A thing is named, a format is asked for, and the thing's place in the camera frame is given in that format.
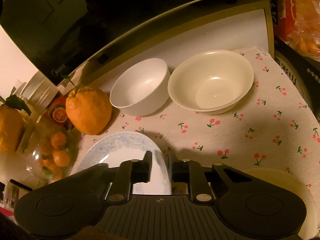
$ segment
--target oval plate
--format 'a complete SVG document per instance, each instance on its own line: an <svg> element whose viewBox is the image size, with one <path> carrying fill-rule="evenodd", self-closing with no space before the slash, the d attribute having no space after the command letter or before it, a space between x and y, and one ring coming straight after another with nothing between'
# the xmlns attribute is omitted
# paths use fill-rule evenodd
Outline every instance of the oval plate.
<svg viewBox="0 0 320 240"><path fill-rule="evenodd" d="M122 131L102 138L90 148L77 172L98 163L108 163L113 168L127 160L142 160L147 150L152 152L150 182L134 184L133 194L170 195L171 183L161 150L149 137L138 132Z"/></svg>

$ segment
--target ridged black surface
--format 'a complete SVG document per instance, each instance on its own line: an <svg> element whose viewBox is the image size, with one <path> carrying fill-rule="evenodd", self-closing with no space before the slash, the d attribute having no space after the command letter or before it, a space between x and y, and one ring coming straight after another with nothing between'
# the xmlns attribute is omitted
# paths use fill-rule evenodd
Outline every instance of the ridged black surface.
<svg viewBox="0 0 320 240"><path fill-rule="evenodd" d="M251 239L231 231L211 207L193 204L187 196L134 195L125 205L109 207L96 227L131 240Z"/></svg>

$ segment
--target transparent plastic bag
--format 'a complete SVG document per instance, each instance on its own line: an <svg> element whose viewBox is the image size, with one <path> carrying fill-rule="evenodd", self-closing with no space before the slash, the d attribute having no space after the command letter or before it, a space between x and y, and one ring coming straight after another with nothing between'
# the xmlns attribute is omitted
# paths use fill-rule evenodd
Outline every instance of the transparent plastic bag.
<svg viewBox="0 0 320 240"><path fill-rule="evenodd" d="M320 0L296 0L296 18L288 35L291 48L302 56L320 60Z"/></svg>

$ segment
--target tablecloth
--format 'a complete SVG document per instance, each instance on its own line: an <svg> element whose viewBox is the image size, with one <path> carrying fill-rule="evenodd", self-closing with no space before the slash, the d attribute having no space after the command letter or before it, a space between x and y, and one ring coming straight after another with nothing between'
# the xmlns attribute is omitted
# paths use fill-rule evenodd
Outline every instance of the tablecloth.
<svg viewBox="0 0 320 240"><path fill-rule="evenodd" d="M151 138L164 155L174 150L179 158L192 159L203 166L222 162L239 170L265 167L288 172L311 191L320 218L319 124L268 53L258 48L236 52L250 61L254 82L233 109L206 115L179 107L168 99L147 117L115 111L117 116L107 132L83 137L73 171L99 139L131 130Z"/></svg>

